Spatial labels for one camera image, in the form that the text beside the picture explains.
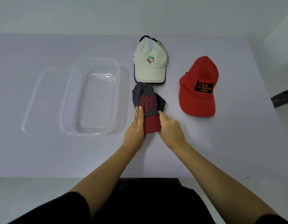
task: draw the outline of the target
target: black label patch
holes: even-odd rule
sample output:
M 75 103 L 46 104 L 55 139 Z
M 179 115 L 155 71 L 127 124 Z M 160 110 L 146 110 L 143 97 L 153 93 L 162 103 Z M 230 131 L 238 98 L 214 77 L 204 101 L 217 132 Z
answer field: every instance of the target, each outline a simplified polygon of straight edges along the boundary
M 212 93 L 214 84 L 213 83 L 204 83 L 197 81 L 195 86 L 195 91 L 204 92 L 204 93 Z

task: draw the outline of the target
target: baseball cap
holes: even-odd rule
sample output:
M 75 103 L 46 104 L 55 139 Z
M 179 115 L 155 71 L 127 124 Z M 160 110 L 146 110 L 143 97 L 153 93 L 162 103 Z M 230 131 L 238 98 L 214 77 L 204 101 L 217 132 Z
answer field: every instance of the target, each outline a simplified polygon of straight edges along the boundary
M 191 116 L 213 116 L 216 112 L 213 89 L 218 78 L 219 72 L 211 59 L 199 57 L 179 80 L 181 109 Z
M 137 83 L 132 92 L 134 107 L 143 107 L 144 134 L 161 131 L 162 126 L 157 111 L 164 111 L 166 101 L 155 93 L 153 87 L 147 83 Z
M 147 35 L 137 44 L 134 53 L 135 81 L 162 84 L 166 80 L 168 54 L 160 41 Z

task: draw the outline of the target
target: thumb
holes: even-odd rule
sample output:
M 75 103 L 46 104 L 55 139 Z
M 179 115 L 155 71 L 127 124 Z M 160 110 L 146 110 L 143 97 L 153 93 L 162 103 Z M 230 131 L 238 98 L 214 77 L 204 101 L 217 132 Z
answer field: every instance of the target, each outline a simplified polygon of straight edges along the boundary
M 160 114 L 161 125 L 163 125 L 166 121 L 168 121 L 168 119 L 167 119 L 166 115 L 162 111 L 158 111 L 158 113 Z

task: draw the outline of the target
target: gray fabric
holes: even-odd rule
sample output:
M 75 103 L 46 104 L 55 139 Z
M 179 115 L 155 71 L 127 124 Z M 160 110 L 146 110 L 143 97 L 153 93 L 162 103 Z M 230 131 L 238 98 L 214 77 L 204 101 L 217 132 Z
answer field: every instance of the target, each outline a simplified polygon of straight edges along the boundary
M 155 102 L 156 102 L 156 106 L 152 107 L 149 111 L 145 111 L 145 107 L 143 107 L 144 109 L 144 117 L 149 117 L 149 116 L 154 116 L 154 115 L 158 115 L 157 111 L 164 111 L 165 109 L 165 105 L 166 105 L 166 101 L 157 93 L 155 93 L 153 91 L 153 87 L 148 84 L 148 83 L 144 83 L 144 82 L 139 82 L 137 83 L 137 85 L 134 87 L 133 89 L 133 104 L 134 107 L 141 105 L 141 101 L 140 98 L 141 96 L 149 96 L 149 97 L 153 97 Z

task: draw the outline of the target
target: person's left hand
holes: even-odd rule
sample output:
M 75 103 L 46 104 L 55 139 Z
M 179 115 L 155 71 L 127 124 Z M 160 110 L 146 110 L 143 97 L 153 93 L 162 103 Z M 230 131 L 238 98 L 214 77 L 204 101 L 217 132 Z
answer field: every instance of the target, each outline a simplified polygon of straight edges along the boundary
M 127 129 L 121 147 L 136 153 L 142 147 L 146 136 L 144 135 L 144 112 L 143 107 L 136 107 L 134 121 Z

